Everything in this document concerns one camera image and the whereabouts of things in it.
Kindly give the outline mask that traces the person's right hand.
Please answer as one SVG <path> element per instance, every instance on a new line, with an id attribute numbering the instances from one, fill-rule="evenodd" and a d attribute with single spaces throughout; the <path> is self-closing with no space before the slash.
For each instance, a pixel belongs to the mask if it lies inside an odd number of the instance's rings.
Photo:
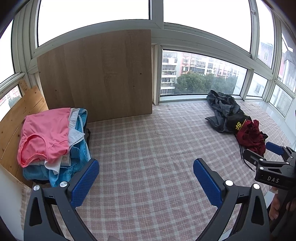
<path id="1" fill-rule="evenodd" d="M 273 200 L 272 200 L 271 205 L 270 205 L 269 218 L 271 220 L 275 220 L 279 216 L 279 209 L 280 209 L 281 203 L 280 203 L 280 201 L 278 199 L 278 189 L 275 188 L 275 187 L 272 187 L 270 189 L 270 191 L 272 193 L 274 193 L 274 197 L 273 197 Z M 295 211 L 295 207 L 296 207 L 295 198 L 291 202 L 288 202 L 288 204 L 286 205 L 287 211 Z"/>

